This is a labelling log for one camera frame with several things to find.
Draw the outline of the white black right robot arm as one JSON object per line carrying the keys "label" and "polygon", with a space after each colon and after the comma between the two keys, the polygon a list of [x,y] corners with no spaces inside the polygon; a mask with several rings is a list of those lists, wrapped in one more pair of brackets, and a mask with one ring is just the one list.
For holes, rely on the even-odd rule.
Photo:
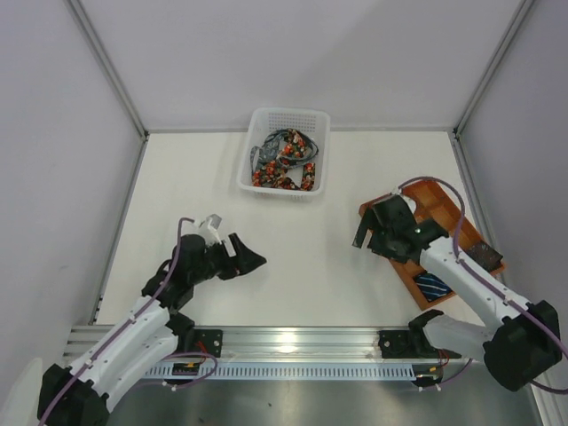
{"label": "white black right robot arm", "polygon": [[480,318],[480,324],[443,312],[416,319],[428,344],[481,361],[502,387],[518,391],[558,364],[567,349],[558,315],[546,301],[531,303],[477,264],[432,218],[414,217],[415,204],[399,193],[362,209],[356,248],[399,263],[412,261],[441,279]]}

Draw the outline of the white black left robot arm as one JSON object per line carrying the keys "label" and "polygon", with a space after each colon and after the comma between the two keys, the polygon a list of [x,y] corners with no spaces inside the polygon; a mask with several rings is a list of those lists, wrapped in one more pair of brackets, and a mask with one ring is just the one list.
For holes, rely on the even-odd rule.
{"label": "white black left robot arm", "polygon": [[122,397],[157,363],[188,358],[196,372],[216,356],[194,342],[195,323],[182,314],[197,285],[212,279],[232,280],[249,274],[267,260],[248,248],[236,233],[222,238],[221,219],[200,223],[182,217],[168,259],[141,290],[125,317],[96,344],[66,367],[57,364],[43,374],[37,418],[41,425],[104,425]]}

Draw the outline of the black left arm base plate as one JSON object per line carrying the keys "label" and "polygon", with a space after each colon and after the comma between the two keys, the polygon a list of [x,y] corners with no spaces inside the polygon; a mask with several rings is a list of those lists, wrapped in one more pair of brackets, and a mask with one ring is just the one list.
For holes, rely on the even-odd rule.
{"label": "black left arm base plate", "polygon": [[178,338],[176,353],[195,351],[219,358],[223,348],[223,338],[222,329],[193,328],[185,331]]}

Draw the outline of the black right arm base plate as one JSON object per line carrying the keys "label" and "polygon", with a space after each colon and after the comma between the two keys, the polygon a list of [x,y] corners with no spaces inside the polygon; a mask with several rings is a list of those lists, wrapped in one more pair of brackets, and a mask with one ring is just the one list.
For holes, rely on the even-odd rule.
{"label": "black right arm base plate", "polygon": [[378,348],[384,359],[461,359],[448,349],[431,346],[422,332],[404,328],[382,329],[377,332]]}

